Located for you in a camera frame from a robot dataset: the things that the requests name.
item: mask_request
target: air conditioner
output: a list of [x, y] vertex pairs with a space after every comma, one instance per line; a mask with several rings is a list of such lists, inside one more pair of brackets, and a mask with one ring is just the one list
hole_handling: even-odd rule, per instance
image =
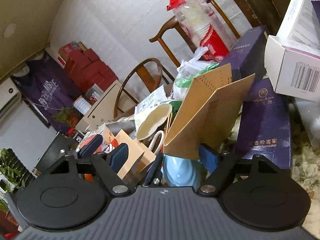
[[19, 105], [20, 101], [21, 93], [10, 78], [0, 84], [0, 124]]

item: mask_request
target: wooden chair back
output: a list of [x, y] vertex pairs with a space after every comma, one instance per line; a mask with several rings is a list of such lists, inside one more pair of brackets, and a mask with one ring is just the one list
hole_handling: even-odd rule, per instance
[[[243, 12], [244, 16], [248, 19], [249, 23], [252, 25], [252, 27], [260, 26], [259, 20], [254, 16], [253, 11], [251, 10], [250, 6], [247, 4], [245, 0], [234, 0], [235, 3], [239, 6], [241, 11]], [[215, 0], [206, 0], [207, 3], [211, 3], [213, 7], [218, 11], [218, 13], [222, 16], [223, 20], [227, 23], [233, 34], [236, 36], [237, 39], [240, 38], [240, 34], [236, 30], [236, 28], [233, 26], [231, 21], [228, 19], [226, 14], [221, 10], [219, 5], [215, 2]], [[174, 56], [172, 51], [169, 49], [167, 44], [162, 39], [163, 34], [169, 30], [169, 29], [176, 29], [177, 32], [181, 35], [181, 37], [184, 39], [184, 41], [187, 43], [191, 51], [194, 53], [196, 51], [196, 46], [192, 43], [191, 39], [188, 37], [188, 35], [185, 33], [185, 31], [181, 28], [179, 25], [179, 22], [175, 16], [170, 18], [168, 21], [164, 23], [164, 25], [161, 27], [160, 31], [157, 33], [156, 36], [149, 39], [150, 42], [158, 41], [164, 51], [168, 54], [169, 58], [173, 61], [173, 63], [179, 67], [180, 63], [178, 59]]]
[[[146, 63], [148, 62], [155, 62], [157, 64], [157, 75], [155, 78], [152, 77], [152, 75], [150, 74], [150, 72], [146, 69], [146, 67], [144, 66]], [[135, 99], [127, 90], [124, 89], [125, 85], [127, 84], [127, 82], [129, 81], [129, 79], [133, 76], [134, 73], [137, 73], [138, 76], [141, 78], [142, 82], [146, 85], [147, 89], [149, 90], [149, 92], [153, 92], [154, 90], [156, 90], [160, 83], [161, 83], [161, 79], [163, 78], [164, 81], [166, 82], [166, 84], [169, 84], [168, 80], [163, 76], [162, 72], [166, 71], [164, 70], [162, 64], [160, 63], [160, 61], [156, 58], [148, 58], [144, 61], [142, 61], [139, 65], [137, 65], [131, 72], [130, 74], [126, 77], [126, 79], [124, 80], [117, 98], [116, 98], [116, 103], [115, 103], [115, 108], [113, 111], [113, 116], [114, 118], [116, 118], [118, 116], [118, 110], [123, 113], [124, 111], [122, 111], [118, 105], [119, 105], [119, 100], [121, 97], [122, 92], [126, 93], [127, 96], [136, 104], [138, 104], [138, 100]]]

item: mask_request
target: ceiling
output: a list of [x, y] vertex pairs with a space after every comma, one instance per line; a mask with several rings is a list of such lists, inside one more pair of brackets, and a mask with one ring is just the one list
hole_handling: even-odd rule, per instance
[[0, 0], [0, 83], [43, 48], [63, 0]]

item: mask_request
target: purple box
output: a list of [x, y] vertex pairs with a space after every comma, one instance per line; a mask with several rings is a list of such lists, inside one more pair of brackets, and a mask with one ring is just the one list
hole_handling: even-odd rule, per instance
[[231, 63], [232, 81], [256, 74], [262, 79], [266, 74], [264, 68], [264, 50], [268, 39], [265, 25], [248, 30], [220, 62], [219, 66]]
[[269, 78], [256, 79], [243, 102], [235, 153], [244, 159], [262, 154], [281, 169], [291, 167], [287, 98], [273, 91]]
[[320, 0], [311, 0], [311, 2], [317, 14], [318, 20], [320, 21]]

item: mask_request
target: silver bolt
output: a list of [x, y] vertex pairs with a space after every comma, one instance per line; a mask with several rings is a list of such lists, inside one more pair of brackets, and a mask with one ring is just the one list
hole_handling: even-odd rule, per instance
[[200, 187], [200, 190], [204, 193], [212, 193], [216, 191], [216, 187], [212, 185], [203, 185]]
[[153, 180], [153, 183], [156, 184], [156, 185], [159, 184], [159, 182], [160, 182], [160, 180], [159, 180], [158, 178], [155, 178], [155, 179]]
[[126, 192], [127, 190], [128, 190], [128, 187], [125, 186], [125, 185], [118, 185], [118, 186], [114, 186], [114, 187], [112, 188], [112, 191], [113, 191], [114, 193], [124, 193], [124, 192]]

